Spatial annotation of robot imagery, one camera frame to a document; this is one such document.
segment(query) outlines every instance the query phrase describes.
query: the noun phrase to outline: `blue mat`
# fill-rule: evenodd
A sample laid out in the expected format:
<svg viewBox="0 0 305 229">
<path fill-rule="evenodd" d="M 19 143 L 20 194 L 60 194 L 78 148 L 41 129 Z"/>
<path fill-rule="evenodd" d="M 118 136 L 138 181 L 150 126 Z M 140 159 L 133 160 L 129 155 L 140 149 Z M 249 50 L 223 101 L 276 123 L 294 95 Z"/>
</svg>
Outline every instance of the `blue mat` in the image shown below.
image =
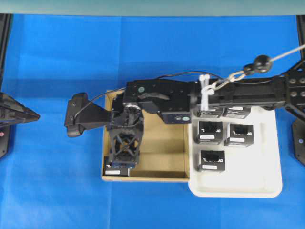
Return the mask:
<svg viewBox="0 0 305 229">
<path fill-rule="evenodd" d="M 274 199 L 197 198 L 187 184 L 104 182 L 102 129 L 68 138 L 63 126 L 75 93 L 93 98 L 129 80 L 187 70 L 227 76 L 260 54 L 297 45 L 293 16 L 15 15 L 2 90 L 41 119 L 13 128 L 0 161 L 0 228 L 303 229 L 305 167 L 293 159 L 294 118 L 283 109 L 276 112 L 283 191 Z M 299 59 L 279 60 L 265 76 Z"/>
</svg>

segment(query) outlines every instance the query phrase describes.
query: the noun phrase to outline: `black bracket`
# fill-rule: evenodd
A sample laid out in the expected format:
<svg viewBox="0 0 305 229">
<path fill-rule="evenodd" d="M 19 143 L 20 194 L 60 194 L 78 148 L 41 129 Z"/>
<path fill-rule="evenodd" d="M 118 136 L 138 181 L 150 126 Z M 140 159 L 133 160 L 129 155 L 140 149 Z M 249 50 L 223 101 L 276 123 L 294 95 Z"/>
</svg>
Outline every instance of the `black bracket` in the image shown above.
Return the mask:
<svg viewBox="0 0 305 229">
<path fill-rule="evenodd" d="M 0 14 L 0 89 L 4 74 L 4 60 L 6 47 L 9 39 L 11 14 Z M 10 136 L 10 126 L 0 128 L 0 158 L 3 157 L 8 150 Z"/>
<path fill-rule="evenodd" d="M 297 119 L 292 124 L 295 157 L 305 166 L 305 124 Z"/>
<path fill-rule="evenodd" d="M 285 109 L 305 123 L 305 60 L 299 61 L 285 73 Z"/>
<path fill-rule="evenodd" d="M 87 93 L 78 93 L 68 102 L 65 118 L 65 127 L 69 137 L 78 137 L 84 130 L 91 130 L 100 126 L 107 125 L 111 120 L 111 112 L 91 103 L 86 109 L 76 113 L 86 106 L 90 101 Z"/>
</svg>

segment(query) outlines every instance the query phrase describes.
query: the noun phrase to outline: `cardboard box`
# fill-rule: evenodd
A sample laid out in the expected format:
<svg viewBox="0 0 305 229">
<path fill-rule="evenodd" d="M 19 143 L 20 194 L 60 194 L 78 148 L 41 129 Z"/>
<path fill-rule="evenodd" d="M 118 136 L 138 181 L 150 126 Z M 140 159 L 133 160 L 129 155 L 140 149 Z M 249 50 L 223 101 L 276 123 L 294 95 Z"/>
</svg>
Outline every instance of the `cardboard box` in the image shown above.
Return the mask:
<svg viewBox="0 0 305 229">
<path fill-rule="evenodd" d="M 110 110 L 113 98 L 121 92 L 107 94 L 105 109 Z M 144 136 L 140 146 L 140 162 L 130 170 L 130 177 L 103 174 L 104 156 L 109 154 L 109 134 L 104 127 L 102 179 L 106 181 L 188 182 L 188 126 L 165 124 L 157 114 L 144 115 Z"/>
</svg>

